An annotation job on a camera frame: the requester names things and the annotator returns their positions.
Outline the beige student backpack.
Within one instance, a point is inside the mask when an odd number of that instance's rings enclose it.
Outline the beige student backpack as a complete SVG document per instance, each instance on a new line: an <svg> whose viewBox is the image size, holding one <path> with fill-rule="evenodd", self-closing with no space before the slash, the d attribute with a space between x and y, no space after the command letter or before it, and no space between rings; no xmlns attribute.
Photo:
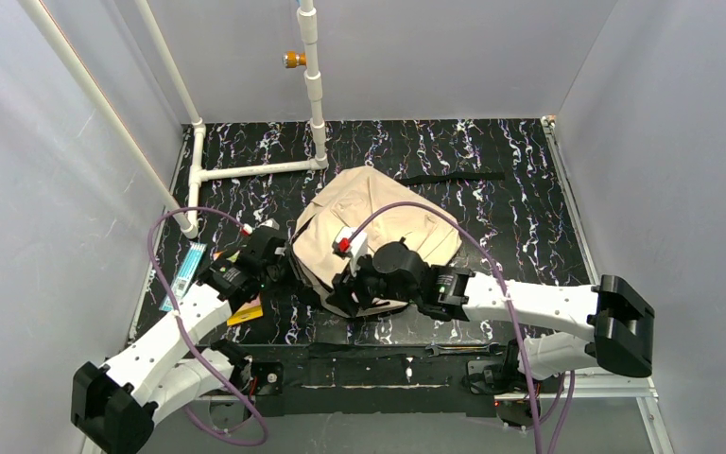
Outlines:
<svg viewBox="0 0 726 454"><path fill-rule="evenodd" d="M412 201L436 209L437 204L411 190L426 183L500 181L502 172L452 172L394 180L371 166L341 171L311 200L297 219L291 237L295 272L309 288L303 298L314 300L331 313L347 319L400 310L407 299L381 299L362 308L331 299L333 278L343 273L348 259L334 254L333 244L350 236L376 210L395 202ZM366 253L375 253L391 241L406 240L408 248L430 265L446 265L461 246L461 234L438 216L416 207L399 207L376 217L362 235Z"/></svg>

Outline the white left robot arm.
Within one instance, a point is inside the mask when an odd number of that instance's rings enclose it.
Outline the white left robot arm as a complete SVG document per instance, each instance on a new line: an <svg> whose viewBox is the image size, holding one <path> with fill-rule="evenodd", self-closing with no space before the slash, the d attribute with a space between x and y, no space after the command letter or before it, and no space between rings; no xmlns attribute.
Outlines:
<svg viewBox="0 0 726 454"><path fill-rule="evenodd" d="M249 394L276 382L228 340L186 358L259 295L284 257L287 234L275 221L244 231L250 237L240 250L213 261L205 245L193 245L171 287L179 307L120 354L100 366L87 362L74 374L72 423L103 452L138 452L168 415L225 383Z"/></svg>

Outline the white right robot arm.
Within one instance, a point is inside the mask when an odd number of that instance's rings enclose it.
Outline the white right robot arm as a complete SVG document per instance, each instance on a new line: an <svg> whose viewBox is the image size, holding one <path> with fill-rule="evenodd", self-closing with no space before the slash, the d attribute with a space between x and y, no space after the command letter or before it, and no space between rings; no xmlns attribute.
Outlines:
<svg viewBox="0 0 726 454"><path fill-rule="evenodd" d="M503 321L550 330L542 338L518 337L506 366L535 380L600 367L615 375L652 374L655 311L625 279L604 274L595 286L556 287L500 282L485 273L430 265L404 242L364 253L348 238L333 246L346 259L333 278L328 306L344 316L414 305L425 316L449 322Z"/></svg>

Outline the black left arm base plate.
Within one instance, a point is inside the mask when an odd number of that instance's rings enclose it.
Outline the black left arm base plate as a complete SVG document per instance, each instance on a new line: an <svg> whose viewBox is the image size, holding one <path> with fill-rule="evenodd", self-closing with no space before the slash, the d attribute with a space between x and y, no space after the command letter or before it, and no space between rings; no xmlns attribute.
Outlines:
<svg viewBox="0 0 726 454"><path fill-rule="evenodd" d="M249 362L233 374L234 384L246 396L280 395L285 377L280 362Z"/></svg>

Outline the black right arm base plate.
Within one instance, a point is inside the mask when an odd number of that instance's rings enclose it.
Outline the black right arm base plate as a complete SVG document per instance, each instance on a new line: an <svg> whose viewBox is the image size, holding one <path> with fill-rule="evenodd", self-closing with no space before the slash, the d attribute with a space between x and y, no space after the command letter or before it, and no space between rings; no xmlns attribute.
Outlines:
<svg viewBox="0 0 726 454"><path fill-rule="evenodd" d="M475 358L466 363L461 384L474 394L529 395L526 377L516 358Z"/></svg>

